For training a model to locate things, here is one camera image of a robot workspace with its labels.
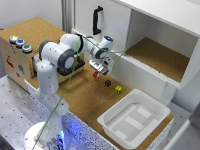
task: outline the white plastic bin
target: white plastic bin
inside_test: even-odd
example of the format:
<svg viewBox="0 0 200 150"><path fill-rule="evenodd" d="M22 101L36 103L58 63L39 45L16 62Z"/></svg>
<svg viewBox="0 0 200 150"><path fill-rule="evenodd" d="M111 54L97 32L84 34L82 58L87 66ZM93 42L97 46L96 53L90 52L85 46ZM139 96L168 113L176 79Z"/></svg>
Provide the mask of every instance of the white plastic bin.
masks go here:
<svg viewBox="0 0 200 150"><path fill-rule="evenodd" d="M136 149L169 113L169 108L135 89L102 114L98 122L122 147Z"/></svg>

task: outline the open cubby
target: open cubby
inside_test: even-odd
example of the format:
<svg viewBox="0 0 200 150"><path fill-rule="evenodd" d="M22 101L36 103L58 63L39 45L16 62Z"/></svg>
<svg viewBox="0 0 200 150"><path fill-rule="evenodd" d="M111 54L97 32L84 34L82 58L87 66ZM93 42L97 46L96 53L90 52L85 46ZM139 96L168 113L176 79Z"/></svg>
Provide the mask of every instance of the open cubby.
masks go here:
<svg viewBox="0 0 200 150"><path fill-rule="evenodd" d="M132 10L128 55L181 83L198 37Z"/></svg>

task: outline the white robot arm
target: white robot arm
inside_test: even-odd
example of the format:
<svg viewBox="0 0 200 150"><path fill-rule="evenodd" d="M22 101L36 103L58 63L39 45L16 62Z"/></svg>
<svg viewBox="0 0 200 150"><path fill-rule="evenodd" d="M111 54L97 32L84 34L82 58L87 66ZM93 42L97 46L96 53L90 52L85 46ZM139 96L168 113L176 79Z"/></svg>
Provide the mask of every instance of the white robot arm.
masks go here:
<svg viewBox="0 0 200 150"><path fill-rule="evenodd" d="M64 34L59 44L44 41L40 45L39 58L41 62L38 64L37 70L40 87L36 90L35 97L46 106L49 114L52 113L60 100L60 96L56 94L58 90L57 68L70 70L69 73L71 73L74 55L77 52L84 53L87 51L91 55L89 63L95 72L98 74L103 73L104 75L109 74L113 60L107 51L110 51L112 46L113 40L108 36L105 36L100 43L97 43L92 37L84 38L81 35L75 34ZM40 137L38 142L39 147L42 149L50 149L48 144L55 141L56 137L62 131L61 117L67 114L68 110L68 103L62 99ZM35 137L35 140L39 137L40 133L41 130Z"/></svg>

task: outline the brown box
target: brown box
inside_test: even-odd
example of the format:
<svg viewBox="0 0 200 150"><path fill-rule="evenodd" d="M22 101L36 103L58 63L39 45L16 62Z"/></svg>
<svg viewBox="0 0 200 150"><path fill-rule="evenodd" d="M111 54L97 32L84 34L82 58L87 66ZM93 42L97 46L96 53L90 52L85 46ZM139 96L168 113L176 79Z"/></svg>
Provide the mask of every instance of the brown box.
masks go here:
<svg viewBox="0 0 200 150"><path fill-rule="evenodd" d="M35 17L0 31L0 50L6 74L28 91L24 79L29 81L36 76L33 69L33 57L38 54L40 44L45 40L57 42L63 34L66 33L40 17ZM20 39L25 40L26 44L30 44L33 52L25 54L21 49L10 44L9 38L12 35L17 35ZM68 77L58 74L59 83Z"/></svg>

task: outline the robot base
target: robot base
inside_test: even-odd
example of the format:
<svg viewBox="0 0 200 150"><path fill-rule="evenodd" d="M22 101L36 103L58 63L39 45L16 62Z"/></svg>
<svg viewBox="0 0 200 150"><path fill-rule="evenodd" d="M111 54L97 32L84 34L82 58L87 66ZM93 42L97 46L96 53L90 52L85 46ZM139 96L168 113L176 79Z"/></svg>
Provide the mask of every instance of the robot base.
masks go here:
<svg viewBox="0 0 200 150"><path fill-rule="evenodd" d="M24 150L32 150L33 146L35 145L34 137L37 135L37 133L40 131L40 129L43 127L45 122L40 122L32 126L25 134L24 137ZM65 137L65 146L69 145L70 139L69 137ZM48 148L41 148L38 145L35 146L34 150L49 150Z"/></svg>

